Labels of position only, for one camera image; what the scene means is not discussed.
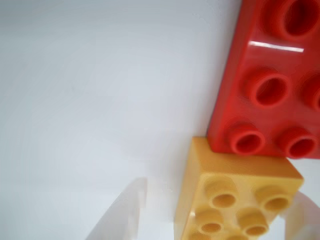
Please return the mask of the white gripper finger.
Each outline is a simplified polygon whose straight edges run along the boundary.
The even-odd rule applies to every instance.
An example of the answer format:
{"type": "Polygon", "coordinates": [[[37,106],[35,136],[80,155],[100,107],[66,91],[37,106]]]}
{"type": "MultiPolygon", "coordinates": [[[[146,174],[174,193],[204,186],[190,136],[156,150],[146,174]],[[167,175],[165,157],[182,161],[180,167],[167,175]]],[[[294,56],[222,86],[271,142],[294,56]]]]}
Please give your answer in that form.
{"type": "Polygon", "coordinates": [[[136,240],[141,210],[146,207],[148,180],[133,180],[114,200],[86,237],[88,240],[136,240]]]}
{"type": "Polygon", "coordinates": [[[320,240],[320,208],[302,192],[295,195],[281,217],[285,221],[285,240],[320,240]]]}

